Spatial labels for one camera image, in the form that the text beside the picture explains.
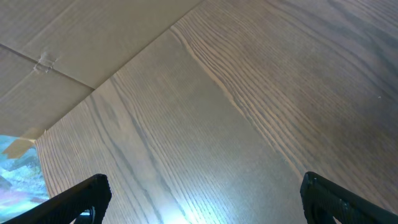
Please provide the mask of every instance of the wood grain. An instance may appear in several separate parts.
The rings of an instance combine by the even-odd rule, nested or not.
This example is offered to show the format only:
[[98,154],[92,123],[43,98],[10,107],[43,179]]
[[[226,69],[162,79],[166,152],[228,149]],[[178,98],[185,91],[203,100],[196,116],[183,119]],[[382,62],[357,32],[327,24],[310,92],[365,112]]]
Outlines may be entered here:
[[312,170],[398,212],[393,1],[204,1],[38,141],[107,222],[304,223]]
[[304,220],[287,163],[171,31],[48,130],[37,147],[51,196],[98,172],[109,177],[107,223]]
[[205,1],[171,31],[298,180],[314,170],[398,212],[397,15],[392,1]]

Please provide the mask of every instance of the black object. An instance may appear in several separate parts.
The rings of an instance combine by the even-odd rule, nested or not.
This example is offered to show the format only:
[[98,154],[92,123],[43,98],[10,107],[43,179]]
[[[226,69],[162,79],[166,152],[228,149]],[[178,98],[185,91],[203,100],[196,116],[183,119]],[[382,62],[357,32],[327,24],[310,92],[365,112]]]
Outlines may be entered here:
[[307,172],[300,195],[308,224],[398,223],[398,216],[314,173]]
[[96,174],[4,224],[102,222],[112,193],[104,174]]

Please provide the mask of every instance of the brown wooden surface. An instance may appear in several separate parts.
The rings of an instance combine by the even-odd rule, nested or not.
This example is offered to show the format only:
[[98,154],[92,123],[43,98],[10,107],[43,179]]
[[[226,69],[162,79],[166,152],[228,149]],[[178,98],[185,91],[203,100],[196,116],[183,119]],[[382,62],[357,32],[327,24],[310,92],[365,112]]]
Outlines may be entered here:
[[393,1],[205,1],[37,142],[109,222],[303,223],[313,170],[398,211]]

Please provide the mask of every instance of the wooden table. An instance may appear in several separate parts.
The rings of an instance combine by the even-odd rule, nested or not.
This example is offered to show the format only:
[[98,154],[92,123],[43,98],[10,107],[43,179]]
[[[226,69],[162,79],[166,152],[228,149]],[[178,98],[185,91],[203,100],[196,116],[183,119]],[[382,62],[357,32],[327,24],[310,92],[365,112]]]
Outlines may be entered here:
[[397,212],[397,19],[203,1],[37,141],[50,196],[103,173],[106,223],[305,223],[312,170]]

